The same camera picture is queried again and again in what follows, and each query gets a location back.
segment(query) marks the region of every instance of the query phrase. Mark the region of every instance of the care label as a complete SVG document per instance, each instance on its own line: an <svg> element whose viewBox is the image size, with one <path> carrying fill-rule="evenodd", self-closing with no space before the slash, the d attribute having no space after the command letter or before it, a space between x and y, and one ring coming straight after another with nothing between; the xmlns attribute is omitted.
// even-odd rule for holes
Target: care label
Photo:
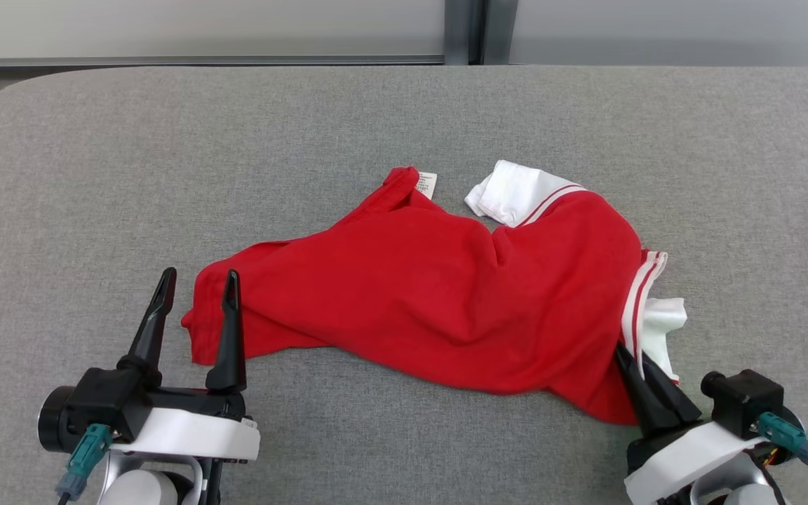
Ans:
<svg viewBox="0 0 808 505"><path fill-rule="evenodd" d="M436 192L437 180L437 173L420 172L419 181L417 181L417 191L426 195L426 198L432 199L433 193Z"/></svg>

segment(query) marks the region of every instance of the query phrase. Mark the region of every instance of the teal connector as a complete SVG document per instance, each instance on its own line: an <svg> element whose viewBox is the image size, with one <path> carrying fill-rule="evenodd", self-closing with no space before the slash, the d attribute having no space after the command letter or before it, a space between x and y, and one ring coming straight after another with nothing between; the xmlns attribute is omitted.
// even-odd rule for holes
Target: teal connector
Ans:
<svg viewBox="0 0 808 505"><path fill-rule="evenodd" d="M70 501L80 499L80 495L86 489L86 480L93 473L96 464L108 454L112 443L114 438L110 428L104 424L90 425L65 464L67 473L61 477L58 486L55 486L58 496L67 495Z"/></svg>
<svg viewBox="0 0 808 505"><path fill-rule="evenodd" d="M780 445L794 453L800 461L808 466L808 438L806 432L785 421L772 412L760 415L757 430L761 437L768 438L775 445Z"/></svg>

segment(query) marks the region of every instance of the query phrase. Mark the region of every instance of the red garment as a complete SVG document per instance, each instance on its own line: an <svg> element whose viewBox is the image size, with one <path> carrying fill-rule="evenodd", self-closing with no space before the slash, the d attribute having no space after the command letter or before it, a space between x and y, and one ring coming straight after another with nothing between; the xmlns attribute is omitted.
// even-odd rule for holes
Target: red garment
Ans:
<svg viewBox="0 0 808 505"><path fill-rule="evenodd" d="M248 358L337 346L431 382L546 389L603 421L635 423L613 352L623 321L638 325L661 253L648 257L621 215L574 184L490 233L424 197L417 179L396 168L329 230L205 268L182 319L193 361L215 360L236 269Z"/></svg>

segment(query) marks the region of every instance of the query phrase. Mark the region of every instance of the gray fabric surface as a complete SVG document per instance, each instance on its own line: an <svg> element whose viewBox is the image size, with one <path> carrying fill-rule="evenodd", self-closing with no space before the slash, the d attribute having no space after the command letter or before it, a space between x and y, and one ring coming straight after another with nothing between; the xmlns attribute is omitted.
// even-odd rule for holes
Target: gray fabric surface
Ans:
<svg viewBox="0 0 808 505"><path fill-rule="evenodd" d="M161 269L180 271L166 384L201 386L179 320L205 265L323 230L394 166L438 173L435 201L468 215L499 158L600 192L670 253L653 295L686 297L670 350L692 399L708 411L709 370L754 368L808 428L808 68L81 71L0 93L0 503L54 503L65 456L39 447L39 405L115 364ZM248 365L263 444L225 503L628 502L637 429L550 394L336 349ZM808 503L808 468L775 476Z"/></svg>

